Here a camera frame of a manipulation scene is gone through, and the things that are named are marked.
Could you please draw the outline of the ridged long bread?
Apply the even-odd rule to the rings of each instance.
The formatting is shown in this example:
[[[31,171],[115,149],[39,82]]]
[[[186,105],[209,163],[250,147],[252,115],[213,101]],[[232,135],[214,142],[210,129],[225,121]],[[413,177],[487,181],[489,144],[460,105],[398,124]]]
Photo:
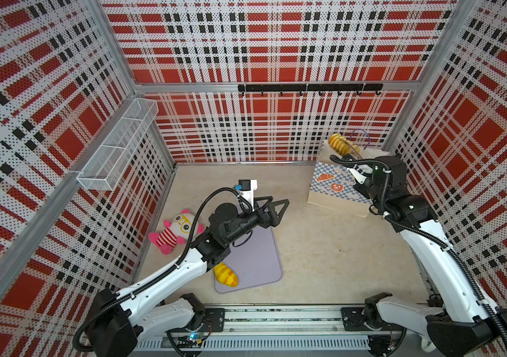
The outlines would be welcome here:
[[[346,153],[346,149],[348,146],[357,147],[361,153],[360,147],[350,141],[345,136],[342,136],[340,133],[332,134],[328,139],[329,146],[340,156],[344,156]]]

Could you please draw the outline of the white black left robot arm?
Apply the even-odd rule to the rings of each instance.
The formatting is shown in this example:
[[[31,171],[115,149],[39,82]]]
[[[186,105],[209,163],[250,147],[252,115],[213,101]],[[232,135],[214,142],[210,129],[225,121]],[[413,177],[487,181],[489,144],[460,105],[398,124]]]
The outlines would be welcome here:
[[[96,356],[129,356],[137,345],[153,333],[171,330],[196,330],[201,327],[205,308],[194,294],[177,301],[163,300],[192,280],[205,275],[231,252],[232,244],[255,228],[280,224],[289,201],[271,196],[247,200],[234,188],[219,188],[207,197],[231,193],[237,204],[219,205],[209,216],[209,226],[199,235],[190,234],[176,259],[147,278],[117,292],[104,289],[95,295],[85,321],[72,338],[80,353]]]

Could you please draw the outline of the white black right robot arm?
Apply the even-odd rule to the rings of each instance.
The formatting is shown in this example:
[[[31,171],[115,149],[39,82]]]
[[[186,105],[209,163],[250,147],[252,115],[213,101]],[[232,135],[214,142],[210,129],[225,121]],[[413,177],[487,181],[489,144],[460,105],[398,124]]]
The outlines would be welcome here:
[[[367,298],[363,324],[396,324],[422,339],[422,348],[465,356],[499,339],[507,354],[507,309],[501,309],[454,250],[427,199],[408,190],[407,168],[397,156],[331,161],[351,172],[354,188],[370,199],[377,216],[402,236],[440,297],[439,306],[408,303],[382,292]]]

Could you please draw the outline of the steel tongs red handle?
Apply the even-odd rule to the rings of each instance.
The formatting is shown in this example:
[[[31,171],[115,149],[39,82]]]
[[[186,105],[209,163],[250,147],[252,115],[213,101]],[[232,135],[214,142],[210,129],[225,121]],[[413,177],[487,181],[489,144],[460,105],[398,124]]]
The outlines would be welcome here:
[[[344,154],[344,159],[347,159],[350,161],[357,161],[357,160],[362,160],[363,157],[360,154],[360,151],[357,147],[348,146],[346,149],[346,153]]]

